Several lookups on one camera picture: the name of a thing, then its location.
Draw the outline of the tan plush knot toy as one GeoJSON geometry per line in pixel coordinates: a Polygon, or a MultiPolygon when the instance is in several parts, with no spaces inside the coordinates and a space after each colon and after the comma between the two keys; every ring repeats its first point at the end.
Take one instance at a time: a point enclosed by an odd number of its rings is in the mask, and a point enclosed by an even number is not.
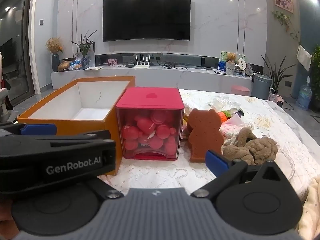
{"type": "Polygon", "coordinates": [[[267,160],[274,161],[278,153],[277,142],[269,137],[257,138],[248,128],[242,128],[236,145],[223,148],[223,156],[228,160],[240,159],[248,165],[262,165],[267,160]]]}

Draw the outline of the brown bear-shaped sponge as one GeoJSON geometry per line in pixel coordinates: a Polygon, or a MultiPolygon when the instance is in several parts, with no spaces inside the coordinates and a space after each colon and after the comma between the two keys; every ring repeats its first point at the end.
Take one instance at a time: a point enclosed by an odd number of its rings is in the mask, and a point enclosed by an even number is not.
{"type": "Polygon", "coordinates": [[[189,132],[188,147],[190,162],[204,163],[208,150],[222,154],[224,138],[220,132],[221,119],[216,111],[194,108],[188,115],[187,130],[189,132]]]}

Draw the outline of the orange crochet fruit toy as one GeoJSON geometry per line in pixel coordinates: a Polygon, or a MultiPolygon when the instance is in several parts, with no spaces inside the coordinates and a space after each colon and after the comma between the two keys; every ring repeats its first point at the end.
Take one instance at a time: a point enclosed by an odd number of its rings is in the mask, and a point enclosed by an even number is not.
{"type": "Polygon", "coordinates": [[[220,117],[221,123],[226,122],[228,119],[232,117],[231,113],[229,111],[220,111],[218,112],[218,115],[220,117]]]}

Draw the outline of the pink white knitted yarn toy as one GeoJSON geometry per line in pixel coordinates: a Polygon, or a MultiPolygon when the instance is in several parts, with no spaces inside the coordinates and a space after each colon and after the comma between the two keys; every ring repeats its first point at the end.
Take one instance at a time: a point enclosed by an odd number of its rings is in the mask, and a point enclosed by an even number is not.
{"type": "Polygon", "coordinates": [[[238,142],[238,136],[240,133],[240,130],[242,128],[248,128],[250,131],[253,131],[254,126],[251,123],[242,123],[239,125],[231,125],[231,124],[225,124],[223,123],[220,127],[220,132],[223,135],[224,138],[224,145],[236,145],[238,142]]]}

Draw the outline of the clear plastic bundle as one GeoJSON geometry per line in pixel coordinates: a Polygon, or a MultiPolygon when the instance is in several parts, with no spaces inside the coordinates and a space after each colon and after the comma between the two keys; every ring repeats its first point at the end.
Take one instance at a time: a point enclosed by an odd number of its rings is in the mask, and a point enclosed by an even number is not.
{"type": "Polygon", "coordinates": [[[235,115],[240,117],[244,116],[244,111],[240,105],[234,100],[229,100],[227,98],[214,98],[208,105],[215,109],[216,112],[223,112],[227,118],[231,118],[235,115]]]}

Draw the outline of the pink small heater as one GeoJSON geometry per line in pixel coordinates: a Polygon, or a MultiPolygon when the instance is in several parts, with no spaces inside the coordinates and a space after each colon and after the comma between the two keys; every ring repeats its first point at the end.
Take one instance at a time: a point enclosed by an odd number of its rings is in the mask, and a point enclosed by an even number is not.
{"type": "Polygon", "coordinates": [[[268,94],[268,100],[273,101],[276,103],[280,108],[283,108],[284,100],[281,96],[277,95],[276,90],[273,88],[270,88],[269,94],[268,94]]]}

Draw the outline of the blue water jug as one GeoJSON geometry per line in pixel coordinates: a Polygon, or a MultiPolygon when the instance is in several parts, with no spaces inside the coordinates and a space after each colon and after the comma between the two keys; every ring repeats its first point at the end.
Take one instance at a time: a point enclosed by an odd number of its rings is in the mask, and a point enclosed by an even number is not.
{"type": "Polygon", "coordinates": [[[307,82],[306,84],[302,85],[299,90],[296,106],[307,111],[309,109],[311,98],[312,90],[310,84],[307,82]]]}

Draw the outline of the grey lidded trash can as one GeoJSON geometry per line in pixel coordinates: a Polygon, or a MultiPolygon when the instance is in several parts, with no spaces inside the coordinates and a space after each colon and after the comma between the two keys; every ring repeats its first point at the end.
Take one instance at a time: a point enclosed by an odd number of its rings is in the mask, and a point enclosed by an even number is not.
{"type": "Polygon", "coordinates": [[[251,96],[267,100],[272,85],[272,79],[266,75],[255,74],[252,76],[252,82],[251,96]]]}

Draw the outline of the potted floor plant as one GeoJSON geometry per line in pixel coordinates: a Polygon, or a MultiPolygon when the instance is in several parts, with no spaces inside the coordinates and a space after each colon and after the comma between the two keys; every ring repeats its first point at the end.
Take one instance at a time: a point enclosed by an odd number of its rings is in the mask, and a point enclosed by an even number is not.
{"type": "Polygon", "coordinates": [[[279,91],[279,85],[281,81],[287,77],[292,77],[292,74],[285,74],[285,72],[294,67],[295,64],[292,64],[290,66],[285,66],[284,62],[286,57],[284,57],[277,67],[276,63],[274,65],[271,64],[271,61],[269,60],[268,56],[266,55],[265,57],[261,56],[265,66],[267,67],[268,70],[268,77],[271,78],[272,83],[271,87],[275,90],[276,94],[279,91]]]}

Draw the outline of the dried flowers in dark vase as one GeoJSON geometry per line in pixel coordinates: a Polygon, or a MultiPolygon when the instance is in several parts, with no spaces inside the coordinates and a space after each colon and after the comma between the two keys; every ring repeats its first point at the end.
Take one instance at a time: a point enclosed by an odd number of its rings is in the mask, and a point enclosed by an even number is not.
{"type": "Polygon", "coordinates": [[[52,54],[52,70],[57,72],[57,68],[60,64],[59,53],[63,53],[62,42],[59,37],[51,37],[46,42],[48,51],[52,54]]]}

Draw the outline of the green plant in glass vase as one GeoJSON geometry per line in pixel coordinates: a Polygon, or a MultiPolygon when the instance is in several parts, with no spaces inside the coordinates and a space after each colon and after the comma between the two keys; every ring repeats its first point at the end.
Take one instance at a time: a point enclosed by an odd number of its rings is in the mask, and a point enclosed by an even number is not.
{"type": "Polygon", "coordinates": [[[76,45],[82,54],[81,64],[83,69],[95,67],[95,42],[91,38],[96,32],[97,30],[89,35],[85,33],[85,35],[80,35],[79,41],[72,41],[72,44],[76,45]]]}

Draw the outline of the white wifi router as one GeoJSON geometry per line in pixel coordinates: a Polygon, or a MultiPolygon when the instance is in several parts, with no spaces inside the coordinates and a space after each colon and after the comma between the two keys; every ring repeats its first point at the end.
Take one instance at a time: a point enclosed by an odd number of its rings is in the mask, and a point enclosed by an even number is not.
{"type": "Polygon", "coordinates": [[[150,67],[150,56],[144,56],[144,54],[135,55],[135,66],[134,68],[149,68],[150,67]]]}

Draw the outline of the hanging white cloth bag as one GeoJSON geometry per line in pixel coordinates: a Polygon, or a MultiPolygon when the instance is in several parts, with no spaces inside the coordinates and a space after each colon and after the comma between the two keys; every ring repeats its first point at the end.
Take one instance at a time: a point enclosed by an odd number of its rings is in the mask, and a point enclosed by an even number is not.
{"type": "Polygon", "coordinates": [[[303,46],[299,45],[296,53],[296,58],[300,62],[300,64],[305,68],[308,72],[311,65],[312,55],[309,54],[303,46]]]}

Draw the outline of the trailing wall vine plant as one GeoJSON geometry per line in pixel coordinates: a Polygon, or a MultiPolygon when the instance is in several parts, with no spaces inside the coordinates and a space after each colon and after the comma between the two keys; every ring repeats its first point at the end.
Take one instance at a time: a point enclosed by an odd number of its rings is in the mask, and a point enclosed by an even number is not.
{"type": "Polygon", "coordinates": [[[288,33],[289,36],[298,44],[301,44],[300,31],[294,28],[293,23],[291,22],[291,17],[278,10],[271,11],[271,14],[273,18],[277,20],[281,26],[284,27],[285,32],[288,33]]]}

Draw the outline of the wall-mounted black television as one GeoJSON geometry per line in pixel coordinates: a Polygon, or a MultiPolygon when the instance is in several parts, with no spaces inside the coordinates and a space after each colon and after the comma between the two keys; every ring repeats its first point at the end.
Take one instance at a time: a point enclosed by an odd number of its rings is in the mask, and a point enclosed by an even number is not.
{"type": "Polygon", "coordinates": [[[190,40],[191,0],[103,0],[103,41],[190,40]]]}

